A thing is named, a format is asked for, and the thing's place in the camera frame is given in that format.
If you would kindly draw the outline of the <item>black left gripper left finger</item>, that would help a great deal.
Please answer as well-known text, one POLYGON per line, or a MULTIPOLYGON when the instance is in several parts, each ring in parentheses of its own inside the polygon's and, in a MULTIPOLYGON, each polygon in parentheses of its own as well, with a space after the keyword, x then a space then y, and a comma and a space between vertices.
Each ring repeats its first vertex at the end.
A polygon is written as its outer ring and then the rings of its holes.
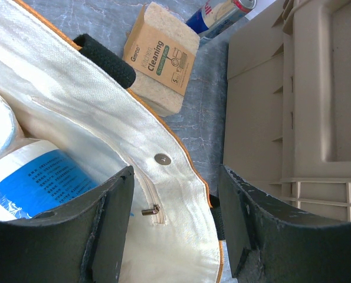
POLYGON ((134 185, 128 166, 59 207, 0 221, 0 282, 117 282, 134 185))

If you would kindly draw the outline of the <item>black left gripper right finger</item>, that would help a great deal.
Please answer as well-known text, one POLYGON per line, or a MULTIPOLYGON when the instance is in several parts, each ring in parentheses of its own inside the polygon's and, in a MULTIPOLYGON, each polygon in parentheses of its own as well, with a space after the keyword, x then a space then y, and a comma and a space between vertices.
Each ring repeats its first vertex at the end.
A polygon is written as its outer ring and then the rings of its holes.
POLYGON ((351 222, 295 208, 219 169, 231 273, 239 282, 351 282, 351 222))

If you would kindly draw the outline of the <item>tan plastic toolbox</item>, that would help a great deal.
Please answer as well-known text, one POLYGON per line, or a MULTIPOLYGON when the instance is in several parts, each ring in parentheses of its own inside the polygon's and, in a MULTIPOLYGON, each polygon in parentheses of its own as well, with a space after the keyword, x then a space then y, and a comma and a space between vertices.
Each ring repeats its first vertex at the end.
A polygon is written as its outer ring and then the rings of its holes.
POLYGON ((229 42, 223 163, 351 222, 351 1, 275 1, 229 42))

